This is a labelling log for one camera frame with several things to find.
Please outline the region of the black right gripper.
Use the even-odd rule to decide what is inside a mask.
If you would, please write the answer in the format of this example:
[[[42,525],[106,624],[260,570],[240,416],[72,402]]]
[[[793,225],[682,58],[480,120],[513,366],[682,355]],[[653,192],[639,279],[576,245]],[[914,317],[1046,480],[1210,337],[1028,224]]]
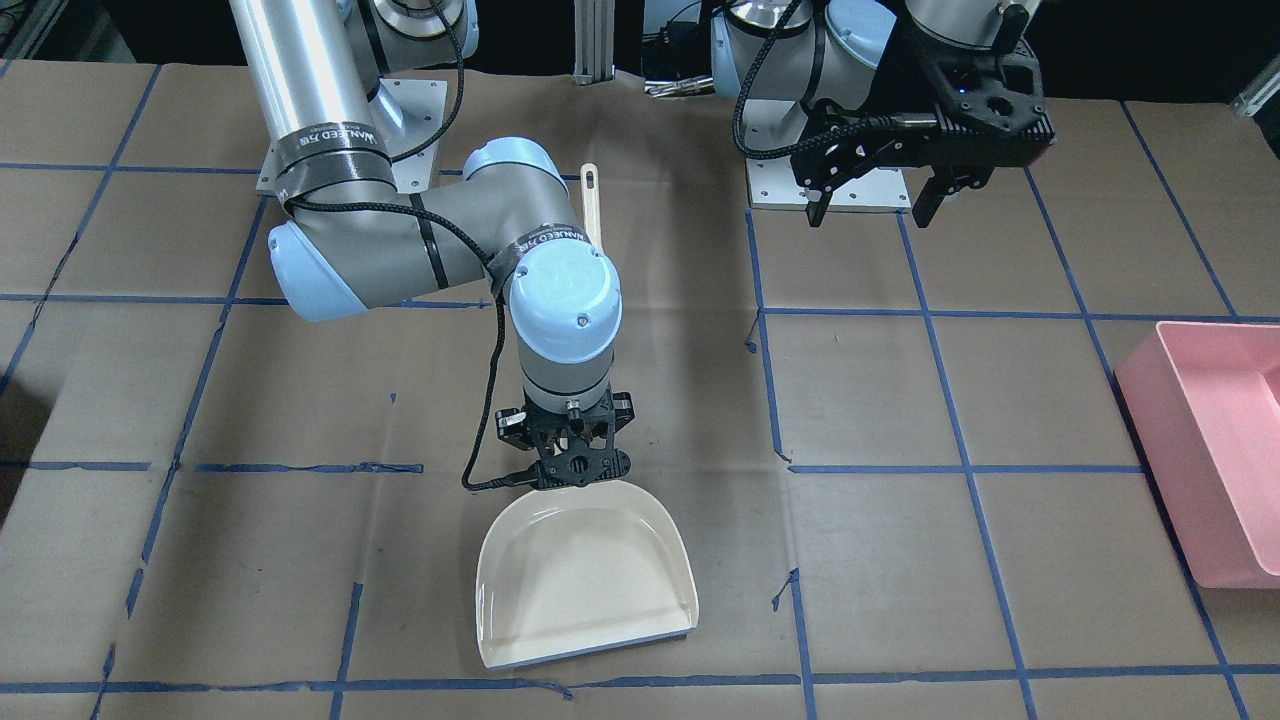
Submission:
[[[538,460],[522,471],[512,471],[495,483],[534,489],[585,487],[627,475],[631,461],[616,448],[614,434],[635,418],[628,392],[607,393],[593,406],[550,413],[529,400],[522,407],[495,414],[497,436],[518,450],[538,452]]]

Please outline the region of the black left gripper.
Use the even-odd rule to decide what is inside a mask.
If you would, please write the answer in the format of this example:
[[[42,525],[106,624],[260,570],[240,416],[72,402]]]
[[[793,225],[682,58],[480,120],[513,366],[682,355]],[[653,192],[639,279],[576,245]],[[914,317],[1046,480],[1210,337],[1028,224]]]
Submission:
[[[808,147],[790,165],[809,227],[832,211],[895,211],[896,172],[882,167],[933,168],[911,206],[924,229],[946,199],[983,188],[991,169],[1043,155],[1056,133],[1028,24],[996,20],[993,46],[968,49],[897,20],[868,100],[847,109],[822,99],[808,114]]]

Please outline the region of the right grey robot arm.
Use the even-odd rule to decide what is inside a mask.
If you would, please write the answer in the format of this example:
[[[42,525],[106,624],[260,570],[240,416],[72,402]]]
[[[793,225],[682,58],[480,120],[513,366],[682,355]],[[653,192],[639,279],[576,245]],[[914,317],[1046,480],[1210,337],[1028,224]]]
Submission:
[[[269,190],[288,220],[269,234],[282,291],[310,322],[352,316],[485,281],[497,329],[515,328],[525,401],[498,411],[506,443],[534,451],[488,488],[556,489],[622,478],[614,445],[634,419],[611,388],[620,274],[581,227],[547,150],[488,141],[458,182],[430,190],[411,158],[439,131],[396,102],[397,72],[477,45],[472,1],[233,1],[270,133]]]

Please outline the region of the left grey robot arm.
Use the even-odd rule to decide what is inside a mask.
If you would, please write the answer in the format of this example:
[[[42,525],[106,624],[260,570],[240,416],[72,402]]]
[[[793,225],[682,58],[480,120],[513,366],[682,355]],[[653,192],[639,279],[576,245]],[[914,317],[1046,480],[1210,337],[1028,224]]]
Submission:
[[[928,227],[947,197],[1024,168],[1055,141],[1036,1],[724,1],[712,78],[735,101],[735,147],[783,160],[817,228],[873,170],[929,168],[911,204]]]

